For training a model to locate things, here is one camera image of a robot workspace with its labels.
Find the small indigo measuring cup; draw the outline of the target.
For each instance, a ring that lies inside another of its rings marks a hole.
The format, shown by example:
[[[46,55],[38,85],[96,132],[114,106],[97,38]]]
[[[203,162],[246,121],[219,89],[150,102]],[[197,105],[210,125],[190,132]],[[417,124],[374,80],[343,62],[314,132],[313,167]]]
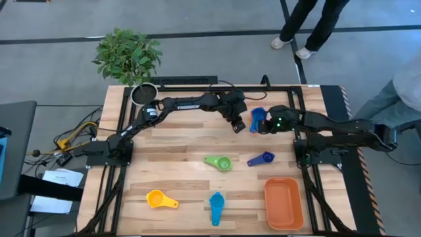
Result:
[[[275,155],[271,152],[265,151],[264,153],[260,154],[259,156],[248,160],[247,165],[249,167],[262,165],[266,163],[271,163],[274,160]]]

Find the green leafy plant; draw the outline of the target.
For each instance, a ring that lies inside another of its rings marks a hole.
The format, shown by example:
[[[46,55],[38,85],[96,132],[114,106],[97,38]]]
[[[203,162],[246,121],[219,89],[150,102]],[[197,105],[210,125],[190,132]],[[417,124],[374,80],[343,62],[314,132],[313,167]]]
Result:
[[[161,65],[163,53],[157,49],[158,40],[149,39],[131,29],[115,28],[105,35],[95,48],[92,63],[104,79],[112,78],[119,83],[134,86],[149,82]]]

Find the blue device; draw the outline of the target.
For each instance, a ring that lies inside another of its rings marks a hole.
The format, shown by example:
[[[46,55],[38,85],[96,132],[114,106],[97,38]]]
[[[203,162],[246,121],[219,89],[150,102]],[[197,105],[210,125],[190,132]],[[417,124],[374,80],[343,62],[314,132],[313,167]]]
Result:
[[[11,131],[0,126],[0,184],[2,181],[3,168],[7,150],[7,137],[11,135]]]

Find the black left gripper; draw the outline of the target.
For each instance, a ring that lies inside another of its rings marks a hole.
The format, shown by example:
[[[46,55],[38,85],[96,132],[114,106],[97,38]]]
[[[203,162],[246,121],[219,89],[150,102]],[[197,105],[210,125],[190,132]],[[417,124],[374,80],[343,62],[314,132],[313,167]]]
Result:
[[[220,95],[224,107],[220,110],[221,115],[232,123],[233,131],[238,134],[246,128],[240,114],[247,110],[245,96],[241,90],[233,90]]]

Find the yellow measuring cup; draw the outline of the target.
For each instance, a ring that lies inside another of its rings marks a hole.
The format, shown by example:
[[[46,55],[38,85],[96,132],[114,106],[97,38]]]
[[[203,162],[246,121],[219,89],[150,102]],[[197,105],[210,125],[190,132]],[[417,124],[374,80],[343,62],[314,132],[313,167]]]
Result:
[[[161,190],[152,190],[146,195],[146,200],[151,208],[169,207],[178,208],[178,201],[166,196]]]

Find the black mat with hazard stripes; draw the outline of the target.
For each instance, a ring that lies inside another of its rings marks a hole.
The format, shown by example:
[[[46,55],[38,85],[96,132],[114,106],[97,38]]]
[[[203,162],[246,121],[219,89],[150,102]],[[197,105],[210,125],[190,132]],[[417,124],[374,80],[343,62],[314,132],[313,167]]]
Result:
[[[352,118],[348,97],[341,86],[320,87],[326,112],[339,122]],[[349,148],[341,156],[342,174],[357,232],[385,235],[385,227],[362,149]]]

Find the teal measuring cup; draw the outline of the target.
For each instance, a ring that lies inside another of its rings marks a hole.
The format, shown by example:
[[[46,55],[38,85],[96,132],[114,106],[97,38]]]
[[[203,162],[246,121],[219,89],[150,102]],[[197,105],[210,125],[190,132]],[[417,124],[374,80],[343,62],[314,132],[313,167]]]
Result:
[[[210,202],[212,225],[218,226],[220,224],[225,199],[220,192],[216,192],[210,197],[209,202]]]

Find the person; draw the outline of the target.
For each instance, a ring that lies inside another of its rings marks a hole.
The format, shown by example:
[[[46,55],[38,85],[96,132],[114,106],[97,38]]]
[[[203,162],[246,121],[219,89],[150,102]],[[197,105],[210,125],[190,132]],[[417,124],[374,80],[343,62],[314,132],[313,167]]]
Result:
[[[421,120],[421,53],[405,63],[354,118],[372,120],[391,128]]]
[[[271,48],[281,49],[285,44],[290,43],[307,16],[313,10],[318,0],[298,0],[290,18],[286,20],[280,35],[270,43]],[[331,36],[342,10],[350,0],[325,0],[320,20],[316,24],[311,35],[307,38],[304,47],[295,54],[301,60],[310,58],[316,53]]]

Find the white plant pot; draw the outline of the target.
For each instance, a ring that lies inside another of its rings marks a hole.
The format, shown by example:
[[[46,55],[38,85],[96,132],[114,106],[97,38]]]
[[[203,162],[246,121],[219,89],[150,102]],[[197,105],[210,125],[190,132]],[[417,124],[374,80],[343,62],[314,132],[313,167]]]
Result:
[[[135,105],[146,105],[154,101],[158,96],[157,87],[149,82],[144,82],[133,88],[130,99]]]

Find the large blue measuring cup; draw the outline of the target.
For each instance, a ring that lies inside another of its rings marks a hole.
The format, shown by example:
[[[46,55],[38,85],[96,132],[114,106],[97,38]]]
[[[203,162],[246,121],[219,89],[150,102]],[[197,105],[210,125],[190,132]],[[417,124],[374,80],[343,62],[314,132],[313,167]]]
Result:
[[[266,120],[266,110],[263,107],[257,107],[254,110],[255,128],[257,132],[257,122],[259,120]]]

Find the black power strip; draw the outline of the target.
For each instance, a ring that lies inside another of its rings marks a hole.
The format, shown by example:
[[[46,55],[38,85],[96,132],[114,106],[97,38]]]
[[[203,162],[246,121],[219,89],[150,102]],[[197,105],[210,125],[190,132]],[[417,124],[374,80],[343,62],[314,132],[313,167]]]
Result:
[[[217,76],[155,76],[150,83],[154,85],[206,85],[217,84]]]

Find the white paper sheet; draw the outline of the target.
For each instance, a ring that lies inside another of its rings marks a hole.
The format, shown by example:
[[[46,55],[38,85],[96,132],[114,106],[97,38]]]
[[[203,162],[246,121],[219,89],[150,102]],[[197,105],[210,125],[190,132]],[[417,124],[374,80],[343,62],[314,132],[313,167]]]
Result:
[[[63,184],[75,188],[84,187],[84,174],[82,172],[71,171],[67,169],[57,169],[55,171],[45,171],[42,180]]]
[[[70,212],[72,204],[72,201],[36,196],[32,202],[30,211],[37,213],[65,214]]]

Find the green measuring cup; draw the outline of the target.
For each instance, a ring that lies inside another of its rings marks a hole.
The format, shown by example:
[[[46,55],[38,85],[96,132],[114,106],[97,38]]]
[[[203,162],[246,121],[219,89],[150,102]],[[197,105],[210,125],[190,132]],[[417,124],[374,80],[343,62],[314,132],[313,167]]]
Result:
[[[207,156],[204,162],[220,171],[229,171],[232,169],[232,161],[226,156]]]

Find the grey desk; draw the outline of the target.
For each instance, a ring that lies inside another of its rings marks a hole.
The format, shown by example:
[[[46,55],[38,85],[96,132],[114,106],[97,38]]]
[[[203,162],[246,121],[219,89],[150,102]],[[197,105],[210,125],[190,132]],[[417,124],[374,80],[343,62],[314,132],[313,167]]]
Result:
[[[0,200],[10,199],[18,192],[36,106],[35,101],[0,104],[0,126],[11,131],[7,137]]]

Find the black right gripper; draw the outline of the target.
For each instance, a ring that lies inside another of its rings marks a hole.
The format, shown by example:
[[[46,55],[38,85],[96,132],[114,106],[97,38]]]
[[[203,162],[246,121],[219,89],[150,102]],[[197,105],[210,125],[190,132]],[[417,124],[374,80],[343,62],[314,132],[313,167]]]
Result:
[[[275,134],[278,132],[289,132],[299,123],[300,114],[297,110],[284,105],[270,107],[266,112],[267,120],[257,122],[259,134]]]

